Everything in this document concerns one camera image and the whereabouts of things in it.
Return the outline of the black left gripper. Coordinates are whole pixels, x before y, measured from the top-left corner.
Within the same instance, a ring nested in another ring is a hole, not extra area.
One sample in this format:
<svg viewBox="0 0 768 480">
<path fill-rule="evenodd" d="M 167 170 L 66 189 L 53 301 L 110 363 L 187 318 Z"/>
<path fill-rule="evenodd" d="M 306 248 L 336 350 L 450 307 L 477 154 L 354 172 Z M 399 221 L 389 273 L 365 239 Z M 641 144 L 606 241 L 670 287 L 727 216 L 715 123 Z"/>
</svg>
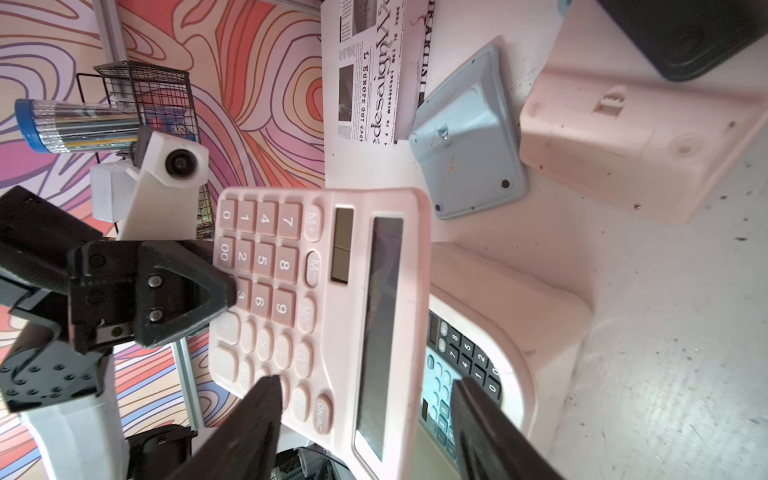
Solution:
<svg viewBox="0 0 768 480">
<path fill-rule="evenodd" d="M 1 362 L 12 413 L 99 397 L 115 345 L 132 336 L 105 285 L 72 282 L 71 254 L 101 233 L 29 190 L 1 195 L 1 303 L 26 324 Z M 210 240 L 144 241 L 137 250 L 134 341 L 155 348 L 207 326 L 236 303 Z"/>
</svg>

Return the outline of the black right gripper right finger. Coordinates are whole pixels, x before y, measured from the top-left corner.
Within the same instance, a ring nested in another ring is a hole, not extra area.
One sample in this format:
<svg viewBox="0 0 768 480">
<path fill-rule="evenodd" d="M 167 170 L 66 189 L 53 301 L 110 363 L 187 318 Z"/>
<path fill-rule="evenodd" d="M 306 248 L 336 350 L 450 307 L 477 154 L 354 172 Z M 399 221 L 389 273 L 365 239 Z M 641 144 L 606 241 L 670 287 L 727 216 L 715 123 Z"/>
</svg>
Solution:
<svg viewBox="0 0 768 480">
<path fill-rule="evenodd" d="M 450 408 L 463 479 L 562 479 L 474 380 L 452 384 Z"/>
</svg>

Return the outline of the cream plastic storage box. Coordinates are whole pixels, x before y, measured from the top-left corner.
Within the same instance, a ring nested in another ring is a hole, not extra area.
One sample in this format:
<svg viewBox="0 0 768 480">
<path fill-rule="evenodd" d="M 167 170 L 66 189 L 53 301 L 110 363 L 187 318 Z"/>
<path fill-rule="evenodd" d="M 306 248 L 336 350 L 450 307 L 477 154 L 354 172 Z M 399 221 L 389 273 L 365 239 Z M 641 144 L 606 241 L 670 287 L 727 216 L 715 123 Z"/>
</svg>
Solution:
<svg viewBox="0 0 768 480">
<path fill-rule="evenodd" d="M 498 369 L 497 405 L 542 456 L 549 453 L 592 312 L 577 295 L 451 243 L 432 246 L 429 312 L 469 337 Z M 413 479 L 457 479 L 421 423 Z"/>
</svg>

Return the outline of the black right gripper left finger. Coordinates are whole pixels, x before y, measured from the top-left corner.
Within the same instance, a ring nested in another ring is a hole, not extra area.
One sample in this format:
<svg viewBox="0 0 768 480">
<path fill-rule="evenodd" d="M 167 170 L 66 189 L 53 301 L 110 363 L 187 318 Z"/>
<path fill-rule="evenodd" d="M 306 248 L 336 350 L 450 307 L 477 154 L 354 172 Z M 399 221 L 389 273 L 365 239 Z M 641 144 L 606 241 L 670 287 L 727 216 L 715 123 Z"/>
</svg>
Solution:
<svg viewBox="0 0 768 480">
<path fill-rule="evenodd" d="M 172 479 L 269 479 L 280 435 L 282 389 L 263 377 Z"/>
</svg>

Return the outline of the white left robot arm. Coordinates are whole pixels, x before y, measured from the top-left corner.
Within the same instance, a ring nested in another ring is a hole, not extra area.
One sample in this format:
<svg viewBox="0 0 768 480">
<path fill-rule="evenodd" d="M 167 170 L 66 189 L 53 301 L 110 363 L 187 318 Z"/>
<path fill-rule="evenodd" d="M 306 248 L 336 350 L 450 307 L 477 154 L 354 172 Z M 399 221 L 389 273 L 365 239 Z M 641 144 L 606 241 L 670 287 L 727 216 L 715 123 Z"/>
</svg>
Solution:
<svg viewBox="0 0 768 480">
<path fill-rule="evenodd" d="M 235 303 L 209 241 L 109 240 L 15 186 L 1 197 L 1 302 L 24 328 L 1 363 L 7 409 L 53 479 L 125 479 L 116 345 L 184 338 Z"/>
</svg>

